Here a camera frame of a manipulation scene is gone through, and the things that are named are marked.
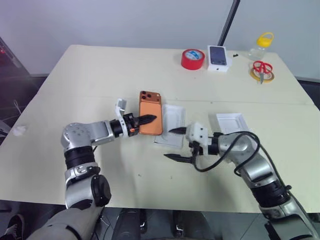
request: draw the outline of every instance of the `red scissors handle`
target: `red scissors handle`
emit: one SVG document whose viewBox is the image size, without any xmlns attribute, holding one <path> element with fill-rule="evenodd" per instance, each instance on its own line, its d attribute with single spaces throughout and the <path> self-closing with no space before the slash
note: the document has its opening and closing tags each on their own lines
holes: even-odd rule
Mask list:
<svg viewBox="0 0 320 240">
<path fill-rule="evenodd" d="M 253 69 L 258 73 L 269 74 L 271 73 L 273 67 L 271 64 L 263 62 L 263 61 L 255 61 L 253 63 Z"/>
</svg>

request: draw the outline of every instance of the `white wall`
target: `white wall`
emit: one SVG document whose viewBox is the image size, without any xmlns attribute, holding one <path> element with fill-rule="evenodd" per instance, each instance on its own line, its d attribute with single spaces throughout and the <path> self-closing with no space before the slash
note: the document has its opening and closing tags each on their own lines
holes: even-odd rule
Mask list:
<svg viewBox="0 0 320 240">
<path fill-rule="evenodd" d="M 232 1 L 6 0 L 0 36 L 30 74 L 49 73 L 71 44 L 204 48 Z"/>
<path fill-rule="evenodd" d="M 200 48 L 219 40 L 232 0 L 7 0 L 0 36 L 33 75 L 71 44 Z M 225 45 L 247 50 L 266 31 L 295 76 L 320 79 L 319 0 L 241 0 Z"/>
</svg>

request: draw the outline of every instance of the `red tape roll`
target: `red tape roll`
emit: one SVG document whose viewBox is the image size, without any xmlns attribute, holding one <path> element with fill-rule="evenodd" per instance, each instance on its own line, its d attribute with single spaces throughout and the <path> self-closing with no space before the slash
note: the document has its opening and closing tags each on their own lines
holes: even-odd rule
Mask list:
<svg viewBox="0 0 320 240">
<path fill-rule="evenodd" d="M 182 53 L 181 65 L 185 69 L 197 70 L 202 67 L 205 54 L 197 49 L 187 49 Z"/>
</svg>

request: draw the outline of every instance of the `yellow bottle cap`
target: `yellow bottle cap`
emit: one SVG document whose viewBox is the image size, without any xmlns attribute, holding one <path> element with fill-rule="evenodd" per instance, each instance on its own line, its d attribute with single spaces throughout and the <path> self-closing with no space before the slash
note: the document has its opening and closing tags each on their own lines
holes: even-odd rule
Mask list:
<svg viewBox="0 0 320 240">
<path fill-rule="evenodd" d="M 256 44 L 262 48 L 267 48 L 271 45 L 274 37 L 272 32 L 265 32 L 256 40 Z"/>
</svg>

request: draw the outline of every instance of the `scissors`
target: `scissors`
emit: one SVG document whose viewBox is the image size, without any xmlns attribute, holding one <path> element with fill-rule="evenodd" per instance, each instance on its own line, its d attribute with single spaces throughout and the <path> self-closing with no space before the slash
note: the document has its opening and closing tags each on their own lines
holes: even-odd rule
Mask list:
<svg viewBox="0 0 320 240">
<path fill-rule="evenodd" d="M 253 63 L 253 69 L 260 75 L 260 84 L 264 82 L 264 74 L 270 74 L 272 72 L 272 65 L 263 61 L 255 61 Z"/>
</svg>

